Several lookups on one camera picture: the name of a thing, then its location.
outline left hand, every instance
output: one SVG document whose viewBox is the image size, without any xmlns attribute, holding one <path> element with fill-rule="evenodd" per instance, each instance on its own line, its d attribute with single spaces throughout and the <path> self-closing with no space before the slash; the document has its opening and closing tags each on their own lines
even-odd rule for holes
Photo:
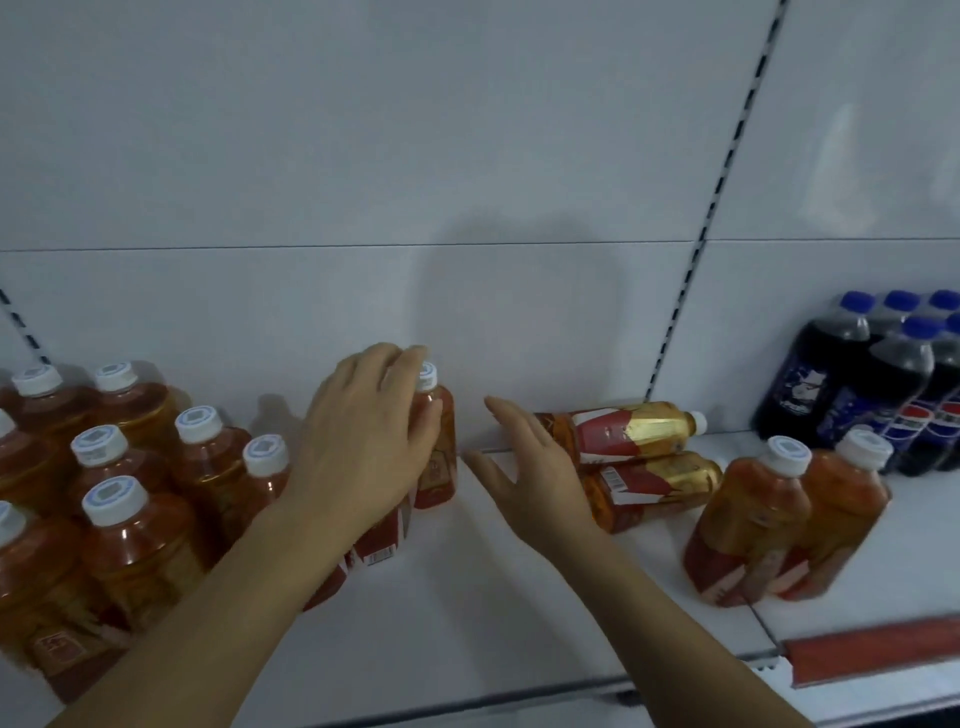
<svg viewBox="0 0 960 728">
<path fill-rule="evenodd" d="M 337 365 L 310 404 L 277 506 L 335 528 L 347 550 L 403 500 L 440 434 L 439 400 L 410 423 L 425 356 L 425 347 L 375 344 Z"/>
</svg>

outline bottle lying on side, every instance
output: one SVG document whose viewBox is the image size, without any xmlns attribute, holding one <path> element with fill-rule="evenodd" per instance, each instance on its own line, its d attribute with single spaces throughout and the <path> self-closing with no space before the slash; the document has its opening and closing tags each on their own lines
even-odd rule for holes
<svg viewBox="0 0 960 728">
<path fill-rule="evenodd" d="M 696 452 L 610 465 L 580 480 L 593 519 L 608 533 L 704 505 L 723 468 Z"/>
<path fill-rule="evenodd" d="M 684 449 L 687 438 L 707 431 L 702 413 L 683 412 L 668 401 L 536 417 L 577 468 L 671 455 Z"/>
</svg>

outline right hand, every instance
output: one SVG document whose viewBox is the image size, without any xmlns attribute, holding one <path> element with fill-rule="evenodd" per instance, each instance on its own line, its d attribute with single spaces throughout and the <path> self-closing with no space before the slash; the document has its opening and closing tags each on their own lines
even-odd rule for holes
<svg viewBox="0 0 960 728">
<path fill-rule="evenodd" d="M 487 397 L 484 403 L 507 431 L 516 483 L 481 452 L 463 458 L 514 533 L 552 561 L 566 546 L 599 531 L 573 462 L 537 418 L 509 400 Z"/>
</svg>

